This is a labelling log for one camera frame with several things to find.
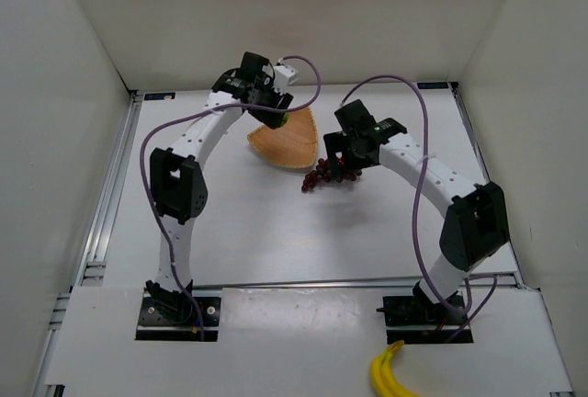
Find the metal frame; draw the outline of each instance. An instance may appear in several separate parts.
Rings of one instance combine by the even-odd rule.
[[[75,275],[73,285],[82,285],[86,265],[91,262],[102,262],[106,260],[110,235],[114,229],[114,222],[119,210],[120,197],[127,175],[132,140],[135,136],[139,114],[141,111],[141,100],[137,101],[135,95],[131,97],[127,117],[122,123],[117,138],[114,153],[108,166],[107,177],[102,186],[102,192],[92,225],[88,231],[84,251],[81,256],[81,263]]]

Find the white enclosure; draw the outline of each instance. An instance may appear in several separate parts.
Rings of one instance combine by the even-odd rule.
[[[333,85],[314,109],[320,135],[336,129],[333,111],[344,89],[372,74],[459,82],[455,95],[450,89],[425,91],[433,106],[432,148],[465,176],[480,181],[487,172],[503,187],[512,248],[479,268],[502,277],[496,296],[471,327],[475,343],[407,346],[395,371],[424,396],[547,397],[568,395],[571,387],[576,395],[588,395],[587,6],[586,0],[0,0],[0,304],[5,311],[0,395],[177,395],[221,370],[239,380],[226,380],[221,388],[204,383],[202,390],[283,395],[275,387],[282,381],[295,395],[371,395],[368,362],[384,346],[385,339],[374,335],[381,321],[362,316],[342,322],[328,311],[370,313],[390,288],[409,294],[419,276],[407,229],[413,192],[408,185],[401,192],[401,181],[371,169],[348,194],[356,204],[373,200],[390,175],[390,193],[374,202],[387,220],[374,221],[372,212],[364,211],[365,226],[355,235],[370,247],[388,244],[384,233],[398,238],[391,248],[400,259],[389,274],[390,254],[356,259],[353,236],[328,239],[335,226],[346,227],[342,223],[326,221],[319,229],[306,221],[312,244],[302,252],[291,241],[289,247],[274,245],[288,230],[278,217],[283,203],[273,198],[267,204],[274,216],[266,219],[272,229],[264,232],[256,224],[255,243],[239,241],[243,223],[235,224],[235,234],[225,241],[217,239],[219,218],[255,208],[252,193],[241,193],[223,176],[221,155],[236,160],[243,184],[273,178],[264,193],[281,193],[300,178],[266,172],[244,140],[257,125],[252,119],[236,125],[207,164],[205,176],[210,174],[211,196],[217,198],[210,199],[198,235],[207,232],[202,244],[213,250],[196,255],[193,249],[195,281],[216,285],[225,301],[220,327],[225,339],[206,344],[206,352],[198,350],[201,344],[137,346],[132,340],[142,282],[156,269],[159,243],[138,186],[137,145],[150,126],[198,107],[205,90],[244,51],[273,61],[299,53],[316,62],[324,82]],[[300,70],[301,83],[311,85],[311,75]],[[126,87],[141,90],[140,96],[130,96]],[[152,89],[189,92],[143,102],[142,93]],[[310,91],[295,88],[297,101]],[[420,138],[418,107],[402,86],[374,85],[362,97],[377,117],[398,118]],[[166,145],[180,131],[156,137],[153,145]],[[236,142],[240,146],[233,150]],[[485,167],[476,160],[482,156]],[[307,202],[315,210],[333,207],[331,190],[308,197],[298,190],[299,198],[284,208],[288,216],[304,220],[300,209]],[[263,195],[261,189],[255,194]],[[227,210],[231,199],[234,211]],[[386,201],[396,203],[390,207]],[[424,204],[428,263],[435,257],[440,224]],[[257,253],[245,257],[251,247]],[[284,287],[284,282],[297,283],[296,289],[221,292],[227,285]],[[326,288],[342,286],[354,288]],[[60,303],[67,302],[70,287],[64,311]],[[477,300],[485,289],[475,289]],[[306,299],[300,302],[297,294]],[[248,301],[273,312],[257,321],[242,306]],[[277,310],[300,303],[311,307],[314,301],[318,314],[309,308],[283,326],[284,314]],[[258,353],[259,363],[247,363],[259,332],[273,343]],[[325,348],[327,333],[333,348]],[[308,339],[299,343],[296,335]],[[317,347],[326,350],[318,354]],[[226,363],[220,355],[228,349],[235,358]],[[282,349],[295,353],[286,363],[277,361]],[[211,370],[193,374],[185,363],[202,353],[208,353]],[[112,363],[118,355],[121,365],[134,366]],[[322,356],[341,361],[328,365]],[[308,363],[311,358],[318,359],[315,366]],[[423,365],[424,379],[417,374]],[[276,382],[259,376],[267,368]],[[305,375],[292,376],[293,369]],[[341,388],[322,388],[322,372],[325,378],[339,377]],[[149,378],[142,380],[142,374]],[[495,377],[501,389],[493,387]]]

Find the black mounting bracket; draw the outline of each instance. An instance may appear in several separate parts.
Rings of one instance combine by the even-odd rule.
[[[206,206],[209,192],[200,164],[192,155],[181,157],[172,152],[154,149],[149,159],[151,193],[160,216],[168,215],[185,224],[196,218]],[[179,170],[180,176],[173,172]]]

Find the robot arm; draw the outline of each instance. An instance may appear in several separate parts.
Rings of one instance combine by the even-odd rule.
[[[288,65],[272,67],[268,59],[246,52],[241,66],[227,71],[212,87],[203,110],[212,109],[213,112],[194,121],[166,150],[153,150],[150,156],[150,187],[157,212],[174,243],[177,277],[188,291],[192,288],[189,264],[192,230],[209,195],[202,171],[214,147],[244,113],[242,108],[217,111],[214,108],[246,103],[286,109],[293,98],[286,93],[286,88],[297,77],[298,72]],[[282,113],[254,108],[248,111],[272,129],[285,122],[286,116]],[[170,322],[184,322],[190,315],[190,300],[182,294],[175,281],[168,243],[163,235],[157,277],[155,281],[147,281],[146,286],[158,310]]]
[[[423,151],[404,126],[395,119],[377,123],[360,100],[338,109],[335,116],[342,131],[324,136],[334,177],[339,172],[336,155],[340,153],[349,168],[381,164],[416,187]],[[441,256],[429,276],[447,299],[474,268],[509,241],[504,195],[496,184],[474,184],[436,158],[428,159],[423,195],[445,219],[439,240]],[[425,308],[439,303],[424,280],[413,293]]]

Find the white table surface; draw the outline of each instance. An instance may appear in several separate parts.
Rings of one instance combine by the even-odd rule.
[[[478,303],[486,289],[474,289]],[[141,287],[77,287],[46,383],[65,397],[373,397],[368,369],[386,346],[394,290],[226,289],[219,341],[135,341]],[[401,294],[410,294],[404,289]],[[541,295],[498,289],[473,344],[405,346],[397,379],[423,397],[549,397],[570,391]]]
[[[322,136],[340,130],[334,111],[350,85],[328,85],[312,106]],[[293,106],[312,86],[294,87]],[[450,90],[423,91],[430,117],[431,152],[462,175],[483,182],[482,172]],[[142,103],[118,216],[107,252],[105,286],[142,286],[157,272],[160,236],[141,186],[139,148],[145,134],[169,119],[203,107],[208,92],[179,92],[175,99]],[[367,85],[356,93],[378,120],[393,117],[419,142],[422,114],[401,84]],[[411,239],[413,188],[384,168],[361,181],[330,184],[303,194],[303,173],[266,164],[246,135],[259,123],[243,116],[212,152],[204,169],[209,202],[193,234],[191,269],[196,285],[419,277]],[[169,128],[150,143],[166,148],[185,129]],[[424,260],[439,255],[442,219],[428,201],[420,212]],[[509,245],[478,272],[517,270]]]

